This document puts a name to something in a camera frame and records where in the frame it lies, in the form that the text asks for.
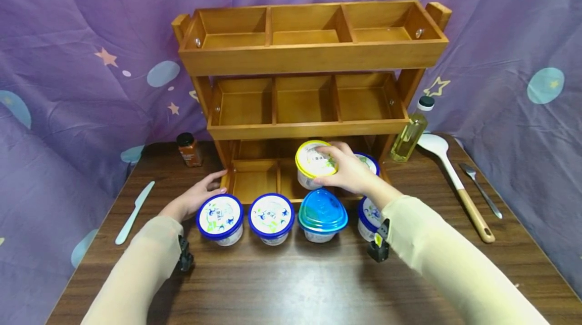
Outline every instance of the blue plastic lid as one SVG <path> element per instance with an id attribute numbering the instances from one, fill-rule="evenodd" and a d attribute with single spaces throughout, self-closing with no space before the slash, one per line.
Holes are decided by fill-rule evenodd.
<path id="1" fill-rule="evenodd" d="M 376 162 L 374 157 L 370 156 L 369 154 L 359 152 L 355 152 L 354 154 L 360 161 L 362 161 L 363 164 L 370 168 L 370 171 L 372 171 L 372 173 L 374 173 L 376 176 L 380 176 L 380 166 L 378 165 L 378 162 Z"/>
<path id="2" fill-rule="evenodd" d="M 299 225 L 318 234 L 330 234 L 348 225 L 348 213 L 331 192 L 317 189 L 309 192 L 299 207 Z"/>
<path id="3" fill-rule="evenodd" d="M 382 214 L 369 198 L 362 198 L 358 205 L 358 216 L 364 226 L 371 232 L 376 232 L 382 225 Z"/>
<path id="4" fill-rule="evenodd" d="M 264 239 L 274 239 L 291 230 L 295 211 L 283 195 L 264 194 L 249 208 L 249 226 Z"/>
<path id="5" fill-rule="evenodd" d="M 198 210 L 196 225 L 200 233 L 211 241 L 228 238 L 243 222 L 242 208 L 233 195 L 212 196 Z"/>

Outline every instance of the hand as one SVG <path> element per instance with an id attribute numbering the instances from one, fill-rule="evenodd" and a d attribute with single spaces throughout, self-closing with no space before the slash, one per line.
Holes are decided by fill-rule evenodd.
<path id="1" fill-rule="evenodd" d="M 356 157 L 350 146 L 344 142 L 330 142 L 330 144 L 331 146 L 318 147 L 316 150 L 330 155 L 336 161 L 337 173 L 317 177 L 313 182 L 323 186 L 340 187 L 353 194 L 364 194 L 372 181 L 379 179 L 378 176 L 374 175 L 368 166 Z"/>
<path id="2" fill-rule="evenodd" d="M 226 192 L 226 188 L 219 188 L 220 184 L 214 182 L 214 180 L 226 175 L 227 172 L 228 171 L 225 169 L 223 171 L 210 173 L 210 175 L 189 188 L 184 192 L 184 194 L 181 194 L 176 199 L 172 200 L 172 202 L 160 212 L 160 215 L 172 217 L 176 219 L 177 222 L 191 218 L 207 199 Z"/>
<path id="3" fill-rule="evenodd" d="M 320 153 L 329 154 L 337 163 L 337 173 L 321 176 L 313 181 L 322 186 L 340 187 L 353 194 L 368 196 L 382 210 L 402 193 L 376 176 L 367 165 L 363 164 L 344 142 L 330 142 L 331 146 L 318 147 Z"/>

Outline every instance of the wooden shelf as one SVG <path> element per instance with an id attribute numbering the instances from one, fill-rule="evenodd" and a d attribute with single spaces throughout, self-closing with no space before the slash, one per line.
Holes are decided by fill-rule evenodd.
<path id="1" fill-rule="evenodd" d="M 310 137 L 313 140 L 346 142 L 354 152 L 371 154 L 375 136 L 328 136 Z M 305 138 L 281 138 L 280 140 L 233 141 L 231 147 L 233 160 L 276 160 L 295 159 L 295 153 Z"/>
<path id="2" fill-rule="evenodd" d="M 218 79 L 215 140 L 399 133 L 408 123 L 393 73 Z"/>
<path id="3" fill-rule="evenodd" d="M 387 158 L 424 74 L 443 53 L 451 10 L 418 0 L 196 10 L 172 29 L 222 164 L 248 205 L 307 194 L 295 153 L 306 140 L 343 141 Z M 396 81 L 394 73 L 401 69 Z M 344 203 L 359 196 L 333 190 Z"/>
<path id="4" fill-rule="evenodd" d="M 426 68 L 448 44 L 418 0 L 202 9 L 180 30 L 191 76 Z"/>
<path id="5" fill-rule="evenodd" d="M 221 185 L 243 205 L 251 205 L 258 196 L 269 192 L 281 194 L 298 205 L 309 193 L 297 180 L 294 159 L 234 160 Z M 327 189 L 342 200 L 361 199 L 341 189 Z"/>

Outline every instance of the black strap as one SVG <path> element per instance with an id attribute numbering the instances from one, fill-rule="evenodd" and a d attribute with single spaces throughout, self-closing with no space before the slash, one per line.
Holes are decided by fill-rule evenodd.
<path id="1" fill-rule="evenodd" d="M 194 263 L 194 256 L 190 253 L 190 243 L 183 236 L 178 236 L 180 244 L 180 259 L 178 260 L 178 267 L 182 272 L 188 272 Z"/>
<path id="2" fill-rule="evenodd" d="M 390 245 L 388 245 L 388 230 L 390 230 L 390 219 L 384 220 L 374 234 L 374 240 L 368 245 L 368 255 L 377 263 L 388 259 L 390 251 Z"/>

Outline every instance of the glass oil bottle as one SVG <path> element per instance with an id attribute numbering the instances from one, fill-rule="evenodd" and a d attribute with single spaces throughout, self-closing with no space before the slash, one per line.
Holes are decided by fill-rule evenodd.
<path id="1" fill-rule="evenodd" d="M 416 110 L 410 115 L 410 122 L 398 135 L 390 151 L 392 160 L 406 162 L 410 158 L 420 136 L 424 133 L 428 121 L 425 113 L 432 110 L 435 100 L 430 96 L 422 96 L 416 105 Z"/>

